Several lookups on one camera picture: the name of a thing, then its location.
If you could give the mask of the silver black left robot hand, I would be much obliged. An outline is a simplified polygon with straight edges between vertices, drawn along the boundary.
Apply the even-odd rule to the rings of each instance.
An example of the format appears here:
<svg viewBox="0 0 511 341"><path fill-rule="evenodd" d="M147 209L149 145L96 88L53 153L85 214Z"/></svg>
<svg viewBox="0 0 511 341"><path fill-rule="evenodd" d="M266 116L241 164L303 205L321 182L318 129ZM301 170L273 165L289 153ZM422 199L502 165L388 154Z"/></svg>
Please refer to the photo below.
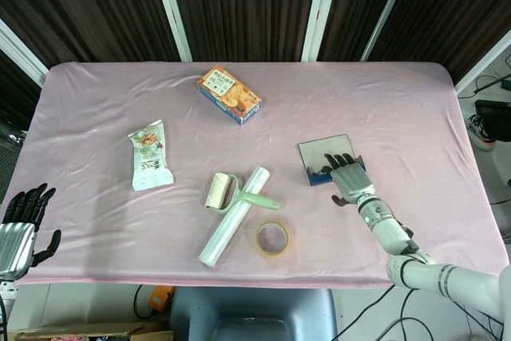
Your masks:
<svg viewBox="0 0 511 341"><path fill-rule="evenodd" d="M55 194L46 183L15 195L7 205L1 222L1 280L14 282L30 268L52 257L61 243L61 230L53 232L46 249L35 252L37 234L46 207Z"/></svg>

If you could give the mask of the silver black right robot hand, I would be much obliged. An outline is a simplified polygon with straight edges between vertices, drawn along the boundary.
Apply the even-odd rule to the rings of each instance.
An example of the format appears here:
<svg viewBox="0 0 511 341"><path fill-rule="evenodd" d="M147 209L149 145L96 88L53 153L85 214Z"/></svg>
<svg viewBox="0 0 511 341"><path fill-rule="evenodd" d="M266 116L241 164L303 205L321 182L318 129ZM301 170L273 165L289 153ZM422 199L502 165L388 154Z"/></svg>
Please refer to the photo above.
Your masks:
<svg viewBox="0 0 511 341"><path fill-rule="evenodd" d="M340 192L340 196L331 196L336 205L357 204L361 197L375 194L374 184L366 174L361 156L353 158L349 153L325 153L324 157L329 165L323 166L322 171L331 177Z"/></svg>

